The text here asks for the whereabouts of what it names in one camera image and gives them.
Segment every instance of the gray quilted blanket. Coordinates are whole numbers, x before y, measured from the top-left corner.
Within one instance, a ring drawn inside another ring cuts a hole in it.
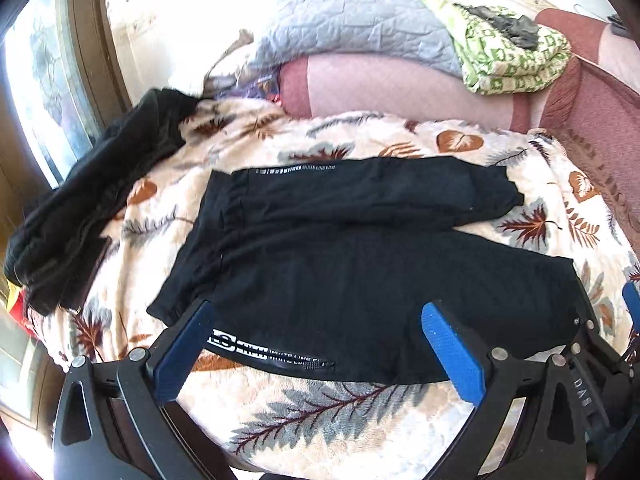
[[[321,52],[405,57],[461,76],[447,29],[420,0],[277,0],[256,34],[254,66]]]

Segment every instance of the black sweatpants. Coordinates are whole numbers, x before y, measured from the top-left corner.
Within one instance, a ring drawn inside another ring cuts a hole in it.
[[[505,168],[452,157],[214,172],[147,311],[171,325],[209,300],[207,349],[317,380],[446,380],[420,325],[433,300],[525,358],[570,341],[590,311],[572,261],[451,229],[522,201]]]

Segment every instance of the screw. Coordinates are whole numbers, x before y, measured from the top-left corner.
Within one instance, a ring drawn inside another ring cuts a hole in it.
[[[134,348],[131,352],[129,352],[129,359],[132,361],[140,361],[145,358],[146,350],[144,348]]]
[[[564,366],[566,364],[566,359],[563,356],[561,356],[560,354],[553,354],[553,357],[551,358],[551,361],[556,366]]]
[[[504,348],[500,348],[499,346],[491,350],[491,357],[493,357],[496,361],[504,361],[508,356],[509,354],[507,354],[507,351]]]
[[[79,355],[74,357],[74,360],[71,361],[71,365],[73,368],[79,368],[86,362],[86,357],[83,355]]]

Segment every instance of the green patterned cloth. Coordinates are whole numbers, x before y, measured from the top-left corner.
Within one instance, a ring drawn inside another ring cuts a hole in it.
[[[542,90],[558,79],[571,59],[571,45],[560,32],[544,25],[538,48],[525,50],[511,43],[482,18],[447,0],[422,0],[453,38],[465,85],[481,94]],[[489,7],[518,18],[504,7]]]

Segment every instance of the bedsheet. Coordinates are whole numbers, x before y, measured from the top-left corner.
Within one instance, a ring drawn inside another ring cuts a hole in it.
[[[418,123],[376,112],[293,120],[277,105],[251,99],[201,102],[180,129],[186,145],[136,184],[126,208],[105,229],[113,243],[83,311],[58,310],[32,320],[49,354],[65,368],[81,353],[94,362],[123,358],[162,331],[146,308],[190,232],[213,168],[231,172],[368,156],[452,155],[506,166],[525,195],[524,206],[460,229],[572,258],[601,333],[617,351],[628,346],[631,320],[622,286],[640,280],[640,265],[598,189],[546,130],[524,135],[460,120]],[[422,478],[472,410],[449,382],[300,380],[206,351],[178,402],[234,465],[310,480]],[[497,466],[521,408],[514,403],[485,471]]]

